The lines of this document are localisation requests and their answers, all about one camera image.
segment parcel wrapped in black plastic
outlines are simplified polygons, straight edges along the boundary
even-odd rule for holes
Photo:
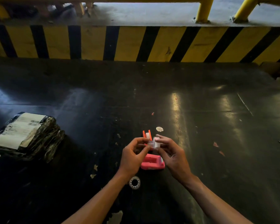
[[[64,136],[54,117],[20,112],[0,128],[0,153],[48,163]]]

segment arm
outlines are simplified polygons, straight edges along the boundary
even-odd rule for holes
[[[135,138],[122,151],[119,170],[108,184],[63,224],[101,224],[123,186],[138,172],[150,150],[146,138]]]
[[[158,148],[157,151],[162,156],[172,176],[190,192],[206,215],[216,223],[252,223],[214,194],[198,177],[191,173],[185,152],[182,148],[170,138],[161,135],[157,136],[160,139],[156,141],[161,143],[161,148]]]

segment black plastic wrap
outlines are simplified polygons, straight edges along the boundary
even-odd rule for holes
[[[0,128],[0,135],[4,132],[8,124],[13,123],[21,114],[16,114],[3,127]],[[65,132],[56,124],[56,119],[51,116],[45,116],[40,121],[41,126],[35,132],[32,140],[27,147],[19,146],[18,149],[0,146],[0,152],[4,154],[22,159],[43,159],[50,162],[57,150],[58,145],[63,140]]]

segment barcode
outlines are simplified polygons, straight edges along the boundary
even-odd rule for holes
[[[28,123],[30,126],[37,126],[37,123]]]

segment white label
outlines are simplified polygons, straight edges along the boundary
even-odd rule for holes
[[[40,121],[44,117],[44,115],[31,113],[21,114],[0,134],[0,146],[12,149],[18,149],[19,146],[27,147],[41,126]]]

